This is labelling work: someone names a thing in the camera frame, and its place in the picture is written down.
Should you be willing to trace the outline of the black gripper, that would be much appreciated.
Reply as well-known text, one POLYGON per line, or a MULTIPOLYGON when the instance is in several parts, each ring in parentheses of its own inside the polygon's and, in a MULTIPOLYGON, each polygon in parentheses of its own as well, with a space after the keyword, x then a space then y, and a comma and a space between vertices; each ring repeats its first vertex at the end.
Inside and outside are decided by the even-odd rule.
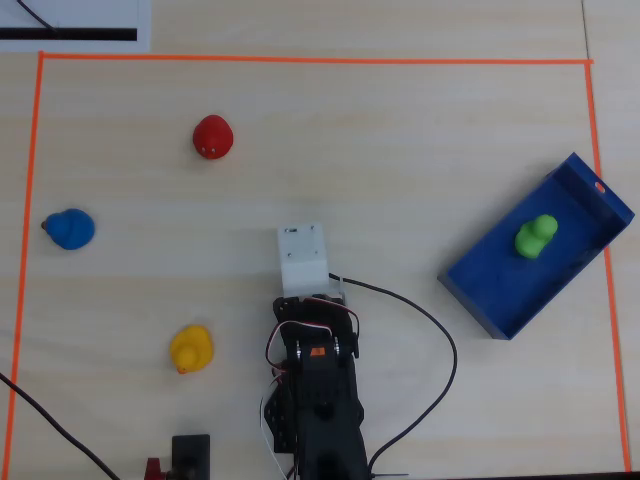
POLYGON ((326 296, 277 298, 274 336, 283 341, 286 356, 294 358, 297 346, 323 346, 337 341, 341 355, 359 357, 360 320, 342 300, 326 296))

